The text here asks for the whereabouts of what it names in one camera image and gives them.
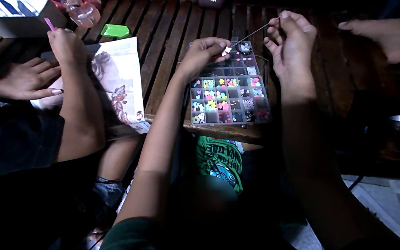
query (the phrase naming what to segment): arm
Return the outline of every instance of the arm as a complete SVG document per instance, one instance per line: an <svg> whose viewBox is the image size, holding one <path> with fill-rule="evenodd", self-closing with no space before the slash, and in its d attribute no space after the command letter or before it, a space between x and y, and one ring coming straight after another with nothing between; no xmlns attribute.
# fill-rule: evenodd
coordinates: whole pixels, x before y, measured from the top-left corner
<svg viewBox="0 0 400 250"><path fill-rule="evenodd" d="M58 88L44 88L60 74L56 62L33 58L24 64L12 63L0 70L0 98L35 100L63 93Z"/></svg>
<svg viewBox="0 0 400 250"><path fill-rule="evenodd" d="M316 29L302 15L291 12L283 12L270 24L264 42L281 82L286 168L320 242L325 249L341 249L361 238L400 240L348 190L320 131L310 70ZM280 28L286 38L279 35Z"/></svg>
<svg viewBox="0 0 400 250"><path fill-rule="evenodd" d="M63 135L58 150L58 162L87 156L102 148L104 118L97 91L89 78L87 52L83 42L63 29L47 32L53 54L63 77Z"/></svg>
<svg viewBox="0 0 400 250"><path fill-rule="evenodd" d="M223 61L229 55L213 58L231 43L209 37L195 40L181 65L169 82L155 119L144 141L134 182L127 202L121 208L114 224L134 217L163 221L169 188L172 152L177 138L183 95L187 82L208 63Z"/></svg>

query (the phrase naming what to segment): cable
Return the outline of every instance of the cable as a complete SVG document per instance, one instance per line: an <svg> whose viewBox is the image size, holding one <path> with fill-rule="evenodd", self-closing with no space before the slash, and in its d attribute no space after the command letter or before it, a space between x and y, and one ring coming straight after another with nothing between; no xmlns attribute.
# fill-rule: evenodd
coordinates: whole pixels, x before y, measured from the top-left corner
<svg viewBox="0 0 400 250"><path fill-rule="evenodd" d="M269 23L263 25L261 28L259 28L258 30L254 31L253 33L249 34L247 37L245 37L245 38L243 38L242 40L236 42L236 43L235 43L234 45L232 45L230 48L234 47L234 46L235 46L236 44L238 44L239 42L241 42L241 41L247 39L247 38L250 37L252 34L256 33L257 31L263 29L264 27L266 27L266 26L268 26L268 25L269 25Z"/></svg>
<svg viewBox="0 0 400 250"><path fill-rule="evenodd" d="M269 60L268 59L266 59L265 57L263 57L263 56L258 56L258 57L260 57L260 58L262 58L263 60L265 60L265 61L268 61L269 62Z"/></svg>

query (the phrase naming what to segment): floor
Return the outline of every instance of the floor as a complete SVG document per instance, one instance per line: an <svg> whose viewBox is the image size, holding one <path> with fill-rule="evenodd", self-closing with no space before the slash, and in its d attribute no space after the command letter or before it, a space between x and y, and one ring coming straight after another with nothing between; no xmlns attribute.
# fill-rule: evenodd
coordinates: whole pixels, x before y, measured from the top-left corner
<svg viewBox="0 0 400 250"><path fill-rule="evenodd" d="M351 185L357 176L342 175L345 184ZM400 237L400 181L384 178L364 178L353 189L353 194ZM297 250L323 249L311 227L299 231L291 244Z"/></svg>

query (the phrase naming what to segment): fingernail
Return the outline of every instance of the fingernail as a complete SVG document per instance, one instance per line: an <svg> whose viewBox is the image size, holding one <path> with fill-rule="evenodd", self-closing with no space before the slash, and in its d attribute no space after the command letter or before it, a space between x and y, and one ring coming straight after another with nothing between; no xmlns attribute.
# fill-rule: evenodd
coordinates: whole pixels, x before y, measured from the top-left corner
<svg viewBox="0 0 400 250"><path fill-rule="evenodd" d="M62 89L54 89L54 90L52 90L52 94L54 94L54 95L59 95L61 93L63 93Z"/></svg>
<svg viewBox="0 0 400 250"><path fill-rule="evenodd" d="M285 19L287 17L289 17L289 13L286 11L282 12L282 18Z"/></svg>

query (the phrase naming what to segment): string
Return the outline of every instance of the string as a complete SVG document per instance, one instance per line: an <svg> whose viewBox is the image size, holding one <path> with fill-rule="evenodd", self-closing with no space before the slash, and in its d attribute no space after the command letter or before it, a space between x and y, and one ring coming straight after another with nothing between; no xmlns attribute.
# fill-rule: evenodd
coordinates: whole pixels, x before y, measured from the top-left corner
<svg viewBox="0 0 400 250"><path fill-rule="evenodd" d="M256 33L257 31L259 31L259 30L263 29L264 27L266 27L266 26L268 26L268 25L269 25L269 23L267 23L267 24L263 25L261 28L259 28L258 30L254 31L253 33L249 34L247 37L245 37L245 38L243 38L242 40L240 40L240 41L236 42L236 43L235 43L233 46L231 46L230 48L234 47L234 46L235 46L235 45L237 45L239 42L241 42L241 41L245 40L246 38L250 37L252 34Z"/></svg>

